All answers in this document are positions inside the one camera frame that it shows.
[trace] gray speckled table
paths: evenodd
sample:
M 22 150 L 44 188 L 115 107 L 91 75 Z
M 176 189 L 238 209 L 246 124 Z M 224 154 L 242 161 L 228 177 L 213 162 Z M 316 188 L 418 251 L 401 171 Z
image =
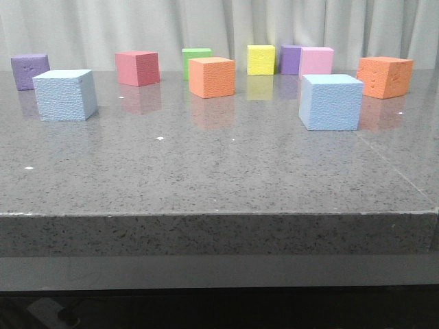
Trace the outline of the gray speckled table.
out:
M 39 257 L 439 250 L 437 71 L 415 71 L 404 97 L 364 97 L 356 132 L 308 132 L 296 76 L 237 73 L 236 95 L 201 99 L 181 73 L 140 88 L 94 75 L 96 115 L 42 122 L 34 91 L 0 73 L 0 282 Z

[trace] white curtain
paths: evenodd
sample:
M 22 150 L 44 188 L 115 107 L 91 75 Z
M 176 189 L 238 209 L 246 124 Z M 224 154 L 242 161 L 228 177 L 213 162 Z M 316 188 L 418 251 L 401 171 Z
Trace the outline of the white curtain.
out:
M 115 70 L 114 53 L 157 51 L 181 71 L 181 49 L 210 47 L 246 69 L 247 45 L 332 47 L 334 68 L 363 56 L 436 65 L 439 0 L 0 0 L 0 70 L 18 53 L 53 69 Z

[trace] dark floor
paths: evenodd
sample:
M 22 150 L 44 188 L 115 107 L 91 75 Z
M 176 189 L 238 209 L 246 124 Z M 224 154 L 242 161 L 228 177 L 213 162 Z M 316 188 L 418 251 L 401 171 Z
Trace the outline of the dark floor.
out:
M 10 328 L 439 328 L 439 286 L 8 294 Z M 69 306 L 74 316 L 69 314 Z M 58 320 L 65 315 L 68 326 Z

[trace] light pink foam cube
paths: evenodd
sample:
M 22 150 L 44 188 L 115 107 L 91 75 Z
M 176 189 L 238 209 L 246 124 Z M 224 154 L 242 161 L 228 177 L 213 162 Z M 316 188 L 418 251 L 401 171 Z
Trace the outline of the light pink foam cube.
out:
M 160 81 L 158 54 L 154 51 L 116 53 L 117 81 L 131 86 L 146 86 Z
M 331 74 L 334 49 L 304 47 L 300 56 L 299 78 L 304 74 Z

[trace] light blue foam cube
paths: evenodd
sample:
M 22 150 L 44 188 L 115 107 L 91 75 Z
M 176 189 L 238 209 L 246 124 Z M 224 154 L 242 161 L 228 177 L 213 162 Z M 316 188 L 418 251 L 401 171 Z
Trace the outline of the light blue foam cube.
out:
M 33 81 L 42 121 L 83 121 L 97 110 L 91 70 L 52 70 Z
M 357 130 L 363 82 L 346 74 L 305 74 L 299 117 L 308 130 Z

